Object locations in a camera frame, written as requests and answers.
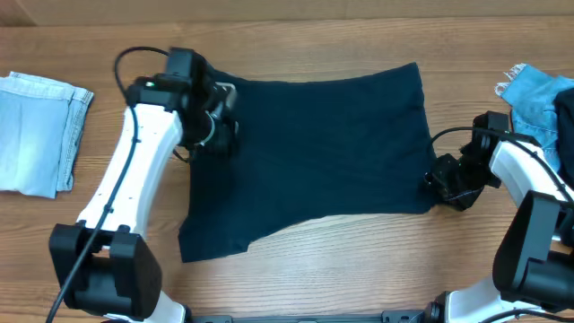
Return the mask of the dark navy t-shirt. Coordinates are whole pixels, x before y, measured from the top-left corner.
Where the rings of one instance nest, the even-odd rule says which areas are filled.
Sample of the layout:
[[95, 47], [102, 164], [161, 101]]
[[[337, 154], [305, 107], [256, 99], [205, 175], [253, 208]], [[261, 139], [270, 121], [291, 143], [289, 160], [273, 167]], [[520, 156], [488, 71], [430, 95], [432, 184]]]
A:
[[245, 252], [296, 223], [339, 214], [423, 214], [435, 154], [419, 67], [325, 82], [249, 81], [238, 93], [239, 148], [192, 160], [178, 233], [183, 262]]

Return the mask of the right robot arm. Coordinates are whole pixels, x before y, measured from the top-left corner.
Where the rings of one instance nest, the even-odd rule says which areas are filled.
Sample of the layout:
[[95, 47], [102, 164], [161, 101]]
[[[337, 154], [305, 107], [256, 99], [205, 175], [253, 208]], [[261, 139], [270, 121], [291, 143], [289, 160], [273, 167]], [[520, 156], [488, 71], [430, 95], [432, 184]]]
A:
[[473, 121], [460, 158], [440, 156], [424, 176], [440, 201], [470, 208], [487, 186], [506, 187], [517, 212], [492, 271], [464, 289], [442, 293], [420, 322], [507, 322], [524, 316], [563, 322], [573, 307], [573, 256], [552, 242], [573, 244], [573, 190], [551, 168], [540, 144], [514, 133], [507, 115], [488, 111]]

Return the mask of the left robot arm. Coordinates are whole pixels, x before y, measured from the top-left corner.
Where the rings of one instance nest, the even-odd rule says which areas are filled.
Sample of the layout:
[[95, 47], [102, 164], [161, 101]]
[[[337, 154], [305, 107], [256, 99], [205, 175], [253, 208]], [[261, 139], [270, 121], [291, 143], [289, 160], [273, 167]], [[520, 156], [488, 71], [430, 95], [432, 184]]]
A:
[[162, 289], [146, 243], [152, 201], [170, 157], [230, 157], [239, 125], [231, 83], [194, 50], [171, 48], [163, 72], [121, 88], [125, 119], [102, 181], [75, 223], [58, 224], [49, 252], [60, 286], [49, 313], [82, 310], [107, 322], [188, 322], [189, 307]]

